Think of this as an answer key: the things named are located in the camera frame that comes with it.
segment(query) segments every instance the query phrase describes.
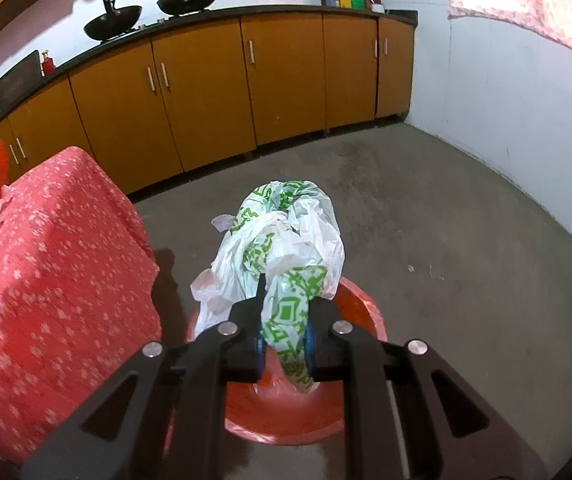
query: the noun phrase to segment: green and white plastic bag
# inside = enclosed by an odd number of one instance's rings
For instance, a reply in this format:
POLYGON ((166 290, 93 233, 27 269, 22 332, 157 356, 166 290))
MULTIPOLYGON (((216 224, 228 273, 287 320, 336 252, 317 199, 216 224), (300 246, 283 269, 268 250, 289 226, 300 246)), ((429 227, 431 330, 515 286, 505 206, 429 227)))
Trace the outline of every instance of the green and white plastic bag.
POLYGON ((201 307, 195 337, 226 319, 237 301, 255 297, 266 274, 262 334, 300 392, 312 388, 304 363, 304 330, 314 296, 332 299, 343 267, 333 204, 309 181, 270 182, 253 190, 236 216, 212 224, 227 230, 217 257, 191 284, 201 307))

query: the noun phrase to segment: orange cabinet door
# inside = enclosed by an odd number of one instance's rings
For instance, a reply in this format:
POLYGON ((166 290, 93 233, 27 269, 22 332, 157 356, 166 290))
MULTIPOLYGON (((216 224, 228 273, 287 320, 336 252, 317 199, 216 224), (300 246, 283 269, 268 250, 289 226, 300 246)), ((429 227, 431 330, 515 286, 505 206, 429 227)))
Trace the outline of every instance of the orange cabinet door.
POLYGON ((124 193, 181 173, 149 39, 75 70, 70 82, 95 158, 124 193))
POLYGON ((379 18, 379 94, 377 117, 410 110, 415 30, 412 25, 379 18))
POLYGON ((256 148, 239 19, 161 34, 153 52, 185 170, 256 148))
POLYGON ((8 150, 8 177, 6 183, 12 184, 24 174, 28 167, 23 162, 21 155, 19 155, 19 146, 16 143, 8 117, 0 122, 0 139, 4 141, 8 150))
POLYGON ((376 19, 323 16, 328 128, 375 118, 376 43, 376 19))
POLYGON ((325 128, 321 14, 242 18, 257 144, 325 128))
POLYGON ((69 146, 92 151, 79 119, 68 76, 63 76, 19 105, 8 116, 17 156, 34 168, 69 146))

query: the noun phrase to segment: black countertop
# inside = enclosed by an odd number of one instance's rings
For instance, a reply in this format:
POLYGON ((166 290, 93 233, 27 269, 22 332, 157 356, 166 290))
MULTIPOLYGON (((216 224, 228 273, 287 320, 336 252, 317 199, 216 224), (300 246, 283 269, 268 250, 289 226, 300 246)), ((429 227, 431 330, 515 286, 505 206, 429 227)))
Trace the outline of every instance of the black countertop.
POLYGON ((109 40, 100 43, 88 49, 82 54, 69 59, 65 63, 58 66, 53 72, 47 76, 42 77, 42 80, 34 88, 27 89, 21 96, 13 100, 5 109, 0 110, 0 122, 17 108, 22 102, 26 101, 29 97, 44 88, 48 83, 70 72, 74 68, 81 66, 95 57, 106 54, 120 46, 131 43, 133 41, 147 38, 154 34, 173 30, 175 28, 185 27, 187 25, 194 25, 195 23, 206 23, 216 20, 224 20, 226 18, 238 18, 240 16, 249 16, 253 14, 268 14, 271 12, 321 12, 324 14, 347 14, 349 16, 368 16, 370 18, 388 18, 390 20, 397 20, 398 22, 408 23, 413 27, 418 25, 418 13, 416 10, 388 10, 385 14, 371 12, 370 10, 359 9, 341 9, 339 7, 321 7, 309 5, 262 5, 262 6, 248 6, 248 7, 230 7, 227 9, 217 10, 202 10, 194 14, 186 14, 185 16, 172 17, 163 23, 155 23, 148 25, 144 28, 137 29, 133 32, 124 34, 114 40, 109 40))

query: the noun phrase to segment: cutting board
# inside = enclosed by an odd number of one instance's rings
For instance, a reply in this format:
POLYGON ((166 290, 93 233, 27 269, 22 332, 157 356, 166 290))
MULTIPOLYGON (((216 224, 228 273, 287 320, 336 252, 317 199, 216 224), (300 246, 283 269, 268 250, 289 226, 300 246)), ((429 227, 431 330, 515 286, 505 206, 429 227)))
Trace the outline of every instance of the cutting board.
POLYGON ((40 53, 33 50, 23 60, 0 77, 0 112, 31 91, 42 81, 40 53))

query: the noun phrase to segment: red plastic bowl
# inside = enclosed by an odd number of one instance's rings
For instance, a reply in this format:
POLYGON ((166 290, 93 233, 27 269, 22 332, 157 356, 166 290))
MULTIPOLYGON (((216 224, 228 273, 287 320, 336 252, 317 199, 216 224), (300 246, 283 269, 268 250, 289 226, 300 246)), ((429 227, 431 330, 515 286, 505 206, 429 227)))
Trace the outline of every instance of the red plastic bowl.
MULTIPOLYGON (((342 278, 334 301, 344 319, 387 341, 379 309, 357 285, 342 278)), ((196 321, 194 314, 187 332, 191 337, 196 321)), ((268 347, 259 383, 228 383, 226 429, 246 440, 275 446, 318 442, 343 429, 341 382, 319 383, 312 392, 300 394, 284 376, 275 351, 268 347)))

